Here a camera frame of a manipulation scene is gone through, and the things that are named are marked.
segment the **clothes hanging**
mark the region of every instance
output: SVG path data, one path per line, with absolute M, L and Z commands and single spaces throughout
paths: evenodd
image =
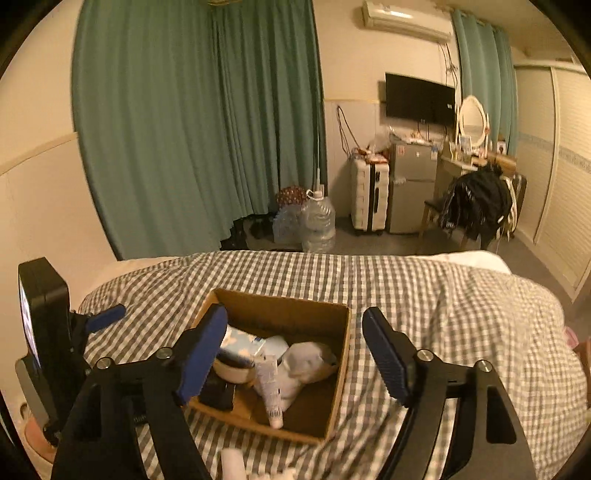
M 468 238 L 480 236 L 480 248 L 487 249 L 513 205 L 501 174 L 499 166 L 487 164 L 456 179 L 447 192 L 439 227 L 448 231 L 462 227 Z

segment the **white tube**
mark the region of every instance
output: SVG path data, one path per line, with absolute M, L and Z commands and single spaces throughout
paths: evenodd
M 237 448 L 222 449 L 223 480 L 246 480 L 242 451 Z
M 261 396 L 265 403 L 267 417 L 271 428 L 283 427 L 281 411 L 281 395 L 277 383 L 277 359 L 274 355 L 257 355 L 255 357 L 255 375 L 261 386 Z

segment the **ceiling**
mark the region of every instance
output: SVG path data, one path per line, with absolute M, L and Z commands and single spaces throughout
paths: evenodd
M 511 45 L 533 59 L 568 59 L 572 50 L 554 24 L 529 0 L 436 0 L 505 29 Z

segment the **green curtain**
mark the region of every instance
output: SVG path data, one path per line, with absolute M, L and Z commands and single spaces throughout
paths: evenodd
M 326 174 L 311 0 L 86 0 L 72 67 L 86 175 L 120 258 L 219 248 Z
M 494 147 L 500 135 L 507 142 L 508 154 L 515 155 L 517 83 L 509 38 L 503 29 L 460 10 L 454 10 L 452 18 L 460 51 L 462 96 L 478 98 L 489 114 Z

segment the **electrical wires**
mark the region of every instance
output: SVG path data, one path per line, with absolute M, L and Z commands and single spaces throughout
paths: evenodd
M 418 137 L 422 138 L 423 140 L 427 140 L 428 142 L 430 142 L 431 140 L 429 139 L 429 124 L 427 124 L 427 138 L 425 138 L 423 136 L 423 134 L 421 133 L 421 129 L 419 128 L 420 123 L 417 122 L 417 132 L 418 132 Z
M 441 53 L 443 53 L 443 61 L 445 62 L 445 83 L 447 84 L 447 76 L 451 73 L 453 79 L 453 89 L 456 90 L 459 83 L 456 73 L 457 67 L 453 64 L 452 54 L 447 43 L 445 44 L 445 47 L 447 52 L 443 49 L 443 46 L 439 44 L 439 50 L 441 50 Z
M 336 106 L 336 120 L 339 123 L 340 146 L 343 149 L 343 152 L 345 152 L 345 154 L 348 157 L 349 155 L 351 155 L 351 149 L 349 148 L 349 142 L 347 141 L 347 135 L 345 133 L 345 129 L 343 128 L 342 120 L 345 121 L 345 125 L 347 126 L 347 129 L 349 130 L 349 133 L 350 133 L 351 137 L 353 138 L 355 145 L 357 145 L 357 148 L 360 148 L 360 146 L 359 146 L 359 143 L 357 142 L 357 140 L 355 139 L 353 132 L 351 131 L 351 127 L 349 126 L 349 122 L 347 121 L 347 117 L 345 117 L 345 112 L 343 112 L 343 109 L 340 107 L 340 105 Z
M 449 58 L 450 70 L 452 71 L 452 75 L 453 75 L 453 77 L 455 79 L 454 84 L 453 84 L 453 87 L 454 87 L 454 89 L 457 89 L 457 84 L 459 83 L 458 82 L 458 79 L 457 79 L 457 73 L 456 73 L 457 67 L 452 62 L 452 54 L 449 51 L 449 45 L 447 43 L 445 44 L 445 48 L 447 49 L 447 56 Z

